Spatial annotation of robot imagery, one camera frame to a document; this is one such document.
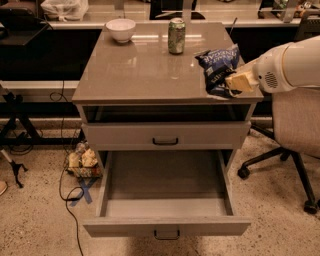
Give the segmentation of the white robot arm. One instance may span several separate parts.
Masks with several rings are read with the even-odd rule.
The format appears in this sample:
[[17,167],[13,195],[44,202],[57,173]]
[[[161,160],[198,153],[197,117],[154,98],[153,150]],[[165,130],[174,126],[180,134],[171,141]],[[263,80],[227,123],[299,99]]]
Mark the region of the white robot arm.
[[267,93],[320,85],[320,36],[274,47],[228,76],[231,90]]

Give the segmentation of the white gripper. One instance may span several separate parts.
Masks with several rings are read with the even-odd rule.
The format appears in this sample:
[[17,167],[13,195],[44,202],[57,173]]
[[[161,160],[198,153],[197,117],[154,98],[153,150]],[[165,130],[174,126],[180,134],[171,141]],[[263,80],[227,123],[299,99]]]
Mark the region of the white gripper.
[[294,89],[289,76],[293,74],[292,50],[293,43],[274,47],[259,58],[254,59],[236,69],[238,75],[225,79],[231,90],[252,92],[256,87],[256,80],[260,88],[267,93],[278,93]]

